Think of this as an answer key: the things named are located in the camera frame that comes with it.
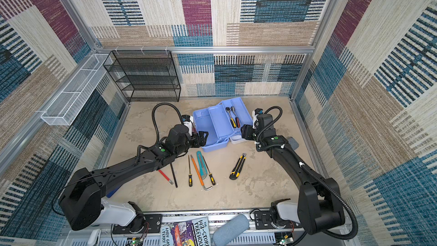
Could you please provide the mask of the small yellow black screwdriver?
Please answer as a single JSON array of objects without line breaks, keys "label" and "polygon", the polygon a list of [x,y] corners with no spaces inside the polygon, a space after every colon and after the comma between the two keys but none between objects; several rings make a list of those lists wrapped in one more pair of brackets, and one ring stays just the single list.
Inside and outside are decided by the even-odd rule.
[{"label": "small yellow black screwdriver", "polygon": [[189,170],[189,174],[188,174],[188,184],[189,187],[193,186],[193,182],[192,182],[192,173],[191,173],[191,158],[188,157],[188,170]]}]

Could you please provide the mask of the black handled ratchet wrench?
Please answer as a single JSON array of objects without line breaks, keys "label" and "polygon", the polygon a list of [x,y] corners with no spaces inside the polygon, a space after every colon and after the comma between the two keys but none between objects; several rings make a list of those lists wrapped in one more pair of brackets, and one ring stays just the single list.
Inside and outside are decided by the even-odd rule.
[{"label": "black handled ratchet wrench", "polygon": [[240,127],[241,127],[240,119],[239,119],[239,117],[238,117],[238,115],[237,115],[237,113],[236,113],[236,109],[235,109],[234,106],[231,107],[231,111],[232,111],[232,113],[233,113],[234,116],[235,116],[234,120],[235,120],[236,126],[237,126],[238,128],[240,128]]}]

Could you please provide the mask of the long black screwdriver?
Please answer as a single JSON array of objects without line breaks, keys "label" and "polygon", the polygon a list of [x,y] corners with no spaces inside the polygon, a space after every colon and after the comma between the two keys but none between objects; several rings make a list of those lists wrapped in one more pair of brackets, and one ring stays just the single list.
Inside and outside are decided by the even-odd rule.
[{"label": "long black screwdriver", "polygon": [[206,167],[206,169],[207,169],[207,174],[208,174],[208,176],[209,176],[209,178],[210,178],[210,180],[211,180],[212,185],[213,185],[213,186],[216,186],[216,181],[215,181],[215,179],[214,179],[212,173],[211,173],[210,170],[209,170],[209,167],[208,167],[208,165],[207,165],[207,162],[206,162],[204,156],[202,156],[202,159],[203,159],[203,162],[204,162],[205,167]]}]

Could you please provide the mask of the grey sponge block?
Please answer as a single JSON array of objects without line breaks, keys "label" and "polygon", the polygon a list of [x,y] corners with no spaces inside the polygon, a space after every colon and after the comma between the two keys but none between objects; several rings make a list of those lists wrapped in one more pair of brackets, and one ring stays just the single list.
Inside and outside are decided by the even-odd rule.
[{"label": "grey sponge block", "polygon": [[288,139],[288,143],[291,146],[292,150],[297,150],[299,148],[299,143],[297,142],[297,140],[293,137],[289,137]]}]

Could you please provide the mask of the yellow black utility knife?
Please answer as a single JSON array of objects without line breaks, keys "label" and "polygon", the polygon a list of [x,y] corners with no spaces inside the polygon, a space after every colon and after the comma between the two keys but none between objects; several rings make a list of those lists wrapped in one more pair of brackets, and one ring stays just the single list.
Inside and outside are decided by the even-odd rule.
[{"label": "yellow black utility knife", "polygon": [[231,174],[230,174],[230,176],[229,176],[229,178],[230,178],[232,181],[236,180],[236,179],[240,176],[241,171],[242,171],[242,167],[243,167],[244,162],[245,162],[245,159],[246,159],[246,154],[243,153],[243,154],[240,156],[240,158],[239,158],[237,164],[235,165],[235,167],[233,168],[233,170],[232,170],[232,172],[231,172]]}]

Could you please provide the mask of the grey foam roller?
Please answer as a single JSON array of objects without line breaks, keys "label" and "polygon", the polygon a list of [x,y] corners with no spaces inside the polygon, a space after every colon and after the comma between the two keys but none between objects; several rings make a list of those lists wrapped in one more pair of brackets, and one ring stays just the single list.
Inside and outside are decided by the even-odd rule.
[{"label": "grey foam roller", "polygon": [[212,241],[216,246],[226,246],[248,229],[247,217],[240,214],[218,228],[213,234]]}]

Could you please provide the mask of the blue white plastic toolbox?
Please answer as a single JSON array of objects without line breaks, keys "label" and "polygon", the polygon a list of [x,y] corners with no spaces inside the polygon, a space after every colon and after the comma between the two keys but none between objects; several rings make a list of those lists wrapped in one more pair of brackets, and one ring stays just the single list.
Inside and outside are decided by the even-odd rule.
[{"label": "blue white plastic toolbox", "polygon": [[216,151],[225,148],[228,143],[240,144],[246,140],[241,137],[241,127],[233,128],[226,107],[234,106],[240,119],[241,126],[253,123],[251,114],[248,112],[242,98],[223,100],[215,106],[199,109],[193,112],[193,119],[197,131],[208,132],[204,152]]}]

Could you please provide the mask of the black mesh shelf rack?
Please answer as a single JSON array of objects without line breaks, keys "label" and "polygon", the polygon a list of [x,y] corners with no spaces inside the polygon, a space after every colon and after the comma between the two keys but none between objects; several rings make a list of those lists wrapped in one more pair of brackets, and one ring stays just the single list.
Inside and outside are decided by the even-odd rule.
[{"label": "black mesh shelf rack", "polygon": [[103,66],[128,102],[180,99],[180,80],[169,51],[113,50]]}]

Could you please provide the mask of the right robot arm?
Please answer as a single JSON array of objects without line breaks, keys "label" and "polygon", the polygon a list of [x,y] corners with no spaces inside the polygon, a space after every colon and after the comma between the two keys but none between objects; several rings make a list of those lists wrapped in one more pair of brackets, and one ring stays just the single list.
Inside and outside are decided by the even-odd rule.
[{"label": "right robot arm", "polygon": [[[241,135],[246,140],[254,141],[258,152],[267,152],[299,187],[297,216],[309,235],[323,232],[335,239],[350,240],[358,234],[356,216],[341,197],[337,182],[332,178],[325,179],[309,167],[284,136],[277,136],[274,132],[257,132],[251,125],[243,125]],[[350,232],[345,235],[331,232],[330,229],[345,224],[344,213],[349,215],[352,222]]]}]

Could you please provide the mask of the colourful children's book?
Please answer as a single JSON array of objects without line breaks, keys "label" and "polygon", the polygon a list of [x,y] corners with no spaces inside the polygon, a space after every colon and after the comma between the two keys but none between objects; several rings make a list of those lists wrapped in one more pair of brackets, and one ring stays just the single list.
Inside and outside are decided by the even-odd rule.
[{"label": "colourful children's book", "polygon": [[211,246],[206,217],[165,224],[160,229],[160,246]]}]

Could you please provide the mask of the red handled hex key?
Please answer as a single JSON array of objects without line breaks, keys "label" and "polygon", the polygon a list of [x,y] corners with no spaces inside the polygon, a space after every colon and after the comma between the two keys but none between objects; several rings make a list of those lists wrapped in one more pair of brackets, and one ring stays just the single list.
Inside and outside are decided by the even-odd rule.
[{"label": "red handled hex key", "polygon": [[168,183],[170,183],[171,185],[174,185],[174,182],[163,171],[161,171],[161,169],[159,169],[158,172],[164,177],[164,179]]}]

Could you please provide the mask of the black hex key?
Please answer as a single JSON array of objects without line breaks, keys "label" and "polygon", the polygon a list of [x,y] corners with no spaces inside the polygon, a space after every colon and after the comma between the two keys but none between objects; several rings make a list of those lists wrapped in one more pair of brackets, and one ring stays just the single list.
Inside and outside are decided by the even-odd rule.
[{"label": "black hex key", "polygon": [[173,167],[173,163],[170,163],[170,167],[171,167],[171,171],[172,171],[172,175],[173,175],[173,179],[174,179],[175,187],[178,188],[178,182],[177,182],[177,179],[176,179],[176,175],[175,175],[175,170],[174,170],[174,167]]}]

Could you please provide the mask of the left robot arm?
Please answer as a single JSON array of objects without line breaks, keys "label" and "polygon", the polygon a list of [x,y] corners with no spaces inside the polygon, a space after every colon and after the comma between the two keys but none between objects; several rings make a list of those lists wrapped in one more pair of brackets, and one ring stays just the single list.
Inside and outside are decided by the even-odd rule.
[{"label": "left robot arm", "polygon": [[59,206],[74,231],[92,225],[115,224],[131,233],[144,230],[146,222],[141,209],[132,201],[116,203],[107,194],[146,173],[157,171],[188,152],[206,145],[208,132],[190,134],[183,124],[175,125],[169,135],[147,148],[139,145],[137,155],[113,166],[92,172],[77,170],[60,195]]}]

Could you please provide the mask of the orange handled hex key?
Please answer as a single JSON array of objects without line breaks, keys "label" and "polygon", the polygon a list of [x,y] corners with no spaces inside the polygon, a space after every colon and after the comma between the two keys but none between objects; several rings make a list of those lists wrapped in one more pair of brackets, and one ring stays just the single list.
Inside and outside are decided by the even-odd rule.
[{"label": "orange handled hex key", "polygon": [[194,167],[195,167],[196,173],[197,173],[197,175],[198,175],[198,178],[199,178],[200,184],[202,185],[203,189],[204,189],[205,191],[212,190],[212,186],[210,186],[210,187],[206,187],[206,186],[205,186],[204,181],[203,181],[203,179],[202,179],[202,177],[201,177],[201,175],[200,175],[199,168],[197,167],[197,164],[196,164],[196,162],[195,162],[195,160],[194,160],[194,158],[193,158],[192,155],[190,155],[190,158],[191,158],[191,161],[192,161],[192,163],[193,163],[193,165],[194,165]]}]

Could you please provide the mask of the yellow handled ratchet wrench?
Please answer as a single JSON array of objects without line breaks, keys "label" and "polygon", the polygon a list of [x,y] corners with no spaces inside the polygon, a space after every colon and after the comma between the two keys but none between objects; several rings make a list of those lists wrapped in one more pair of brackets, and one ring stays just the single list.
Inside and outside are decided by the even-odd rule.
[{"label": "yellow handled ratchet wrench", "polygon": [[235,123],[235,120],[234,120],[234,118],[232,117],[230,107],[226,107],[225,110],[226,110],[226,112],[227,112],[228,115],[229,115],[229,119],[230,119],[230,121],[231,121],[231,125],[232,125],[232,127],[233,127],[233,128],[237,128],[237,125],[236,125],[236,123]]}]

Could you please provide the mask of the blue tape dispenser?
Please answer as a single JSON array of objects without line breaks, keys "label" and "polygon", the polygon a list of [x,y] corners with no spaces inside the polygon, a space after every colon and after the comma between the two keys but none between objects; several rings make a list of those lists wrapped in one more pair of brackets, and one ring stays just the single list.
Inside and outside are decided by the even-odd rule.
[{"label": "blue tape dispenser", "polygon": [[120,186],[115,188],[114,190],[110,191],[109,193],[107,193],[106,197],[111,198],[119,190],[119,188],[120,188]]}]

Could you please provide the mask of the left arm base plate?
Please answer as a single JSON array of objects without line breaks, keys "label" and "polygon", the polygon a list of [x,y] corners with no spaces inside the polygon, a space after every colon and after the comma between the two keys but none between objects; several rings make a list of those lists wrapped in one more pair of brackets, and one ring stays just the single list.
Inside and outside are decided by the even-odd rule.
[{"label": "left arm base plate", "polygon": [[133,223],[123,227],[115,225],[112,228],[112,234],[114,235],[136,235],[145,233],[160,233],[162,214],[145,214],[142,219],[136,217]]}]

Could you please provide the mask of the teal utility knife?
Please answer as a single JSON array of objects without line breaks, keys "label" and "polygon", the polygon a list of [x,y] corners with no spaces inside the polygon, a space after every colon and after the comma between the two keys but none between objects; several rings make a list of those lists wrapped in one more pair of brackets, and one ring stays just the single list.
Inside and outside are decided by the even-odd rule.
[{"label": "teal utility knife", "polygon": [[203,157],[201,151],[196,152],[196,157],[198,160],[200,175],[202,177],[202,180],[205,180],[206,177],[208,176],[208,170],[207,170],[206,163],[205,163],[205,160],[204,160],[204,157]]}]

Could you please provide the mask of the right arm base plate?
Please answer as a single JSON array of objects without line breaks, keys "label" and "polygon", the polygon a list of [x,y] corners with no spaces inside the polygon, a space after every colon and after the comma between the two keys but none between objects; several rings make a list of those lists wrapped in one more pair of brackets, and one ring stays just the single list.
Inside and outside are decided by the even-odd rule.
[{"label": "right arm base plate", "polygon": [[300,223],[277,219],[267,210],[254,210],[250,217],[255,223],[256,230],[301,228]]}]

